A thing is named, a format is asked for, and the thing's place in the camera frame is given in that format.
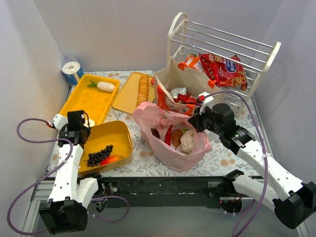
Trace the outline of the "pink plastic grocery bag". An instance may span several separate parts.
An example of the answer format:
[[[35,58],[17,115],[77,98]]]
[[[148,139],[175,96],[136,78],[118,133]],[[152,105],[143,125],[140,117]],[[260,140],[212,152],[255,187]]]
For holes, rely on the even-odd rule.
[[[187,115],[144,102],[133,112],[133,118],[155,156],[170,169],[189,170],[212,150],[207,134],[197,133]]]

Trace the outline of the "brown fried nugget toy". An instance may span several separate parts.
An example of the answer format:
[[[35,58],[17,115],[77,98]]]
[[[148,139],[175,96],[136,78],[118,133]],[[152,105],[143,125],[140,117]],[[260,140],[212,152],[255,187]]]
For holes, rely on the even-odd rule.
[[[183,132],[180,129],[174,129],[171,132],[171,143],[174,148],[178,148],[181,145],[181,137]]]

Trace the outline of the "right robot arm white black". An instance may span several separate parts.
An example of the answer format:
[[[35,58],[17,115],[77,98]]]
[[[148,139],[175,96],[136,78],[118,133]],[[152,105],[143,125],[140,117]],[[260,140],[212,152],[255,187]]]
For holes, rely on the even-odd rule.
[[[226,191],[245,194],[270,208],[288,228],[295,229],[316,211],[316,185],[305,183],[283,168],[247,129],[236,124],[227,104],[201,106],[188,120],[197,132],[209,130],[240,159],[250,164],[267,182],[253,180],[235,170],[223,179]]]

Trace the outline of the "beige paper grocery bag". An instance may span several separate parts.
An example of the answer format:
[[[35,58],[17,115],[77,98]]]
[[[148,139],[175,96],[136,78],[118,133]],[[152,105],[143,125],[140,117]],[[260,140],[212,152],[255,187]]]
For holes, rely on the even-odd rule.
[[[173,58],[169,59],[167,66],[155,73],[155,99],[157,105],[163,110],[181,113],[192,116],[194,110],[198,107],[196,103],[176,102],[177,95],[172,96],[172,91],[179,88],[185,88],[188,95],[197,98],[201,93],[209,94],[219,92],[213,96],[214,104],[221,103],[225,94],[217,86],[209,86],[209,78],[202,72],[179,66],[179,63]]]

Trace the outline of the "cabbage toy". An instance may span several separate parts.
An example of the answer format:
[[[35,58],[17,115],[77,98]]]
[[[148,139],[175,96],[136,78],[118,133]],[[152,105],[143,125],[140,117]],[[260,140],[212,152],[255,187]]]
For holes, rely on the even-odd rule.
[[[189,155],[195,148],[194,133],[188,130],[180,139],[182,153]]]

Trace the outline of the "red chili pepper toy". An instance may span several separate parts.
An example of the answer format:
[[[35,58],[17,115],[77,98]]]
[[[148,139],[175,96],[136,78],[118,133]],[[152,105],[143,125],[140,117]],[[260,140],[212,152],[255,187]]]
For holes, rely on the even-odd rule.
[[[172,127],[173,125],[170,125],[168,130],[167,130],[167,133],[165,135],[165,139],[164,139],[164,142],[170,146],[171,145],[171,132],[172,132]]]

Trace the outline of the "white red chips bag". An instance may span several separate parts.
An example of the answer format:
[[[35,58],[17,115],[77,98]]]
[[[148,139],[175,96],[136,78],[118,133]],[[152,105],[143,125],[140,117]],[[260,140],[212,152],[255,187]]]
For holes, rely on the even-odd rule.
[[[191,96],[185,87],[178,87],[172,90],[164,91],[161,86],[157,87],[157,95],[161,104],[166,105],[170,109],[179,107],[179,105],[197,106],[197,100]]]

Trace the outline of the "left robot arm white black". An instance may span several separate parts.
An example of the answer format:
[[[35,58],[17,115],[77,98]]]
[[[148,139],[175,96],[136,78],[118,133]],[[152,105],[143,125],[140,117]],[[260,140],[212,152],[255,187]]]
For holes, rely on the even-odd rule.
[[[39,214],[52,235],[84,231],[87,226],[87,207],[99,190],[95,177],[78,179],[79,163],[84,145],[91,134],[85,111],[57,114],[53,121],[59,130],[59,160],[52,191]]]

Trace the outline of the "dark red beet toy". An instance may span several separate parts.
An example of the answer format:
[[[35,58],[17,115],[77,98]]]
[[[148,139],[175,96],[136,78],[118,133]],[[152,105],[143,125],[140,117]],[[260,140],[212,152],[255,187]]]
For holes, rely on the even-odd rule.
[[[160,139],[160,133],[156,128],[151,128],[151,133],[153,136],[155,136],[156,138]]]

